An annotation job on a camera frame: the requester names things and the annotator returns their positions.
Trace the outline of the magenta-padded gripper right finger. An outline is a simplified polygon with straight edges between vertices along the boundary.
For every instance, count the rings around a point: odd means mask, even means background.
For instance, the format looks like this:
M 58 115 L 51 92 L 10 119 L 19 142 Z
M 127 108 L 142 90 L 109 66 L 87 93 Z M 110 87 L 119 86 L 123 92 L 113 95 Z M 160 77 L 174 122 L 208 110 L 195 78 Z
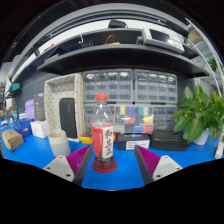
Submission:
M 182 169 L 182 167 L 168 155 L 159 156 L 139 145 L 135 146 L 134 155 L 145 185 Z

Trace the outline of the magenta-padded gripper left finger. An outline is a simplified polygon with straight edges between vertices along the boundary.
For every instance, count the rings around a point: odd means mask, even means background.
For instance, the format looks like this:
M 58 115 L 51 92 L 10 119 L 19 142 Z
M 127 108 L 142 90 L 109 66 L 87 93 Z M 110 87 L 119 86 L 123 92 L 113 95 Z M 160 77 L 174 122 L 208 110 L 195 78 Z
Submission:
M 57 156 L 44 167 L 44 170 L 76 185 L 81 185 L 92 155 L 92 146 L 87 145 L 68 156 Z

